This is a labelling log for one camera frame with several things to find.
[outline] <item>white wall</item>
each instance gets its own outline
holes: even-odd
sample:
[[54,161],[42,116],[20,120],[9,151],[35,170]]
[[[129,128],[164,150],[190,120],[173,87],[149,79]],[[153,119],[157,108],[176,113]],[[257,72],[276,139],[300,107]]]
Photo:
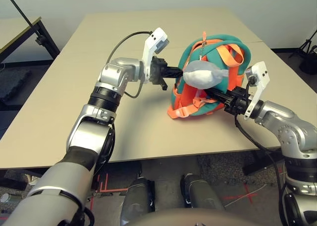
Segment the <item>white wall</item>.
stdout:
[[[92,12],[149,10],[192,6],[226,6],[270,48],[293,48],[317,25],[317,0],[15,0],[28,16],[41,16],[62,48],[84,15]],[[0,0],[0,18],[19,17],[9,0]],[[6,61],[49,59],[33,40]]]

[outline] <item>black cable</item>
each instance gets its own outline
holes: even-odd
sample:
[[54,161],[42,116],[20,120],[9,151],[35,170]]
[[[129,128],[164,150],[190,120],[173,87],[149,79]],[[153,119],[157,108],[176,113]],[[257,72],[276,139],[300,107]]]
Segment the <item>black cable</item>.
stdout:
[[138,35],[138,34],[148,34],[148,35],[151,35],[151,34],[152,34],[152,31],[139,31],[139,32],[135,32],[135,33],[129,34],[127,37],[125,37],[124,39],[122,39],[122,40],[114,47],[114,49],[111,51],[111,53],[110,53],[110,55],[109,55],[109,57],[108,57],[108,59],[107,59],[106,64],[110,62],[110,60],[111,60],[111,58],[112,58],[114,52],[119,48],[119,46],[120,46],[124,41],[126,41],[127,39],[131,38],[132,36]]
[[93,226],[95,224],[95,217],[93,215],[93,213],[91,212],[90,209],[88,209],[87,207],[85,207],[84,209],[84,213],[87,215],[87,217],[89,218],[89,226]]
[[250,83],[250,81],[248,81],[247,87],[246,87],[246,93],[244,95],[244,98],[246,101],[248,101],[248,99],[249,99],[249,87],[250,87],[250,85],[251,85],[251,83]]
[[234,123],[236,127],[240,130],[240,132],[249,139],[256,147],[265,151],[265,152],[276,152],[275,150],[267,149],[266,147],[262,146],[259,142],[257,142],[253,137],[251,137],[241,126],[240,122],[237,119],[237,115],[234,116]]
[[137,97],[139,96],[139,94],[141,93],[143,83],[144,83],[144,78],[142,78],[142,79],[140,80],[139,89],[138,89],[138,92],[137,92],[137,94],[136,94],[135,96],[131,96],[131,95],[130,95],[129,93],[127,93],[127,92],[124,92],[124,93],[125,93],[128,97],[130,97],[130,98],[133,98],[133,99],[137,98]]
[[95,171],[94,173],[94,176],[96,176],[100,171],[101,169],[105,166],[105,164],[107,164],[111,158],[111,155],[113,153],[113,149],[114,149],[114,144],[115,144],[115,128],[114,128],[114,123],[112,124],[112,129],[113,129],[113,139],[112,139],[112,144],[110,146],[110,149],[109,149],[109,153],[106,157],[106,159],[104,160],[104,162],[102,163],[102,165]]
[[282,224],[284,226],[288,226],[286,218],[285,218],[284,207],[283,207],[283,194],[284,194],[285,188],[286,188],[286,182],[284,183],[281,189],[281,193],[278,195],[278,212],[279,212],[279,216],[280,216]]
[[38,37],[40,37],[40,33],[36,30],[36,28],[34,28],[33,24],[30,22],[30,20],[26,17],[26,15],[23,13],[23,11],[20,9],[20,7],[17,5],[17,3],[15,3],[14,0],[10,0],[12,2],[12,4],[15,6],[15,8],[18,10],[18,12],[22,15],[22,17],[24,18],[24,20],[28,23],[28,25],[31,27],[31,29],[33,29],[34,33],[36,33],[36,35]]
[[[138,34],[148,34],[148,35],[151,35],[152,34],[152,31],[139,31],[139,32],[135,32],[135,33],[132,33],[132,34],[129,34],[128,36],[126,36],[124,39],[122,39],[115,47],[114,49],[111,51],[108,59],[107,59],[107,63],[110,62],[114,52],[119,48],[119,46],[124,42],[126,41],[127,39],[131,38],[132,36],[135,36],[135,35],[138,35]],[[135,96],[132,96],[130,95],[129,93],[127,92],[124,92],[128,97],[131,97],[131,98],[137,98],[139,96],[139,94],[141,93],[141,90],[142,90],[142,86],[143,86],[143,83],[144,83],[144,78],[142,77],[141,80],[140,80],[140,86],[139,86],[139,90],[137,92],[137,94]]]
[[274,159],[272,158],[272,156],[269,154],[270,152],[275,152],[274,150],[270,150],[267,149],[266,147],[262,146],[260,143],[258,143],[254,138],[252,138],[241,126],[241,124],[239,123],[238,119],[237,119],[237,115],[234,116],[234,123],[236,125],[236,127],[240,130],[240,132],[247,138],[249,139],[254,145],[256,145],[260,150],[264,151],[265,154],[270,158],[270,160],[273,163],[274,166],[274,170],[275,170],[275,174],[276,174],[276,180],[277,180],[277,188],[278,188],[278,211],[279,211],[279,216],[281,219],[281,222],[283,224],[283,226],[288,226],[286,218],[285,218],[285,214],[284,214],[284,210],[283,210],[283,205],[280,204],[281,202],[281,198],[283,197],[283,192],[285,189],[285,187],[281,187],[281,180],[280,180],[280,176],[279,176],[279,172],[278,172],[278,168],[277,168],[277,164],[274,161]]

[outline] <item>teal backpack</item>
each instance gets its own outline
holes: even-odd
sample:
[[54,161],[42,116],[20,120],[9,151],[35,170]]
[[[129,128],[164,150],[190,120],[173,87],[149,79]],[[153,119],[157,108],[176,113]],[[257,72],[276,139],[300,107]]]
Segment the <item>teal backpack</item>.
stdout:
[[[206,37],[204,32],[201,39],[192,42],[184,51],[178,68],[184,71],[190,62],[202,60],[212,62],[220,69],[227,69],[229,76],[214,86],[225,93],[242,85],[244,71],[250,59],[250,50],[238,38],[225,34]],[[219,101],[207,96],[203,90],[187,85],[183,77],[176,79],[171,102],[167,111],[171,118],[212,114],[224,107]]]

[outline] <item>zipper pull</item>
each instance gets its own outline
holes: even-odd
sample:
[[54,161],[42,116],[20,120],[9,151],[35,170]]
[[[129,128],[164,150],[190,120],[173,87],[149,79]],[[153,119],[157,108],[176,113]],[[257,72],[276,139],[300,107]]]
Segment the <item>zipper pull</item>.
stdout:
[[202,43],[202,47],[200,48],[199,60],[201,60],[203,57],[203,49],[206,45],[206,37],[207,37],[207,35],[206,35],[206,32],[204,31],[203,32],[203,43]]

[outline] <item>tabletop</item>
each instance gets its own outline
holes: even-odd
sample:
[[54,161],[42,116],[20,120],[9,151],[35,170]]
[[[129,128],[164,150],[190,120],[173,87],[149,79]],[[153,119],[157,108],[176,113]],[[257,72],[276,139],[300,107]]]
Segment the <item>tabletop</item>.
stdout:
[[[215,17],[207,21],[203,11]],[[149,20],[151,13],[157,18]],[[194,22],[189,22],[189,16],[195,18]],[[172,17],[177,22],[170,22]],[[71,128],[113,46],[131,32],[158,26],[165,29],[170,40],[159,57],[170,66],[178,64],[187,45],[204,30],[208,35],[227,33],[240,38],[251,50],[251,64],[266,62],[271,82],[262,99],[289,107],[300,118],[316,125],[315,92],[226,9],[92,14],[83,20],[0,141],[0,152],[5,156],[0,161],[0,169],[47,167],[60,161]],[[129,40],[113,58],[140,58],[145,39],[146,36],[141,36]],[[235,128],[233,116],[224,111],[172,120],[166,112],[174,80],[166,82],[167,91],[149,83],[143,86],[137,99],[121,98],[115,120],[116,144],[110,161],[255,149]],[[138,85],[129,83],[127,92],[136,93]],[[241,124],[265,146],[279,145],[273,134],[252,120],[241,119]]]
[[[41,17],[30,17],[29,20],[36,24]],[[0,19],[0,53],[29,29],[30,26],[23,18]]]

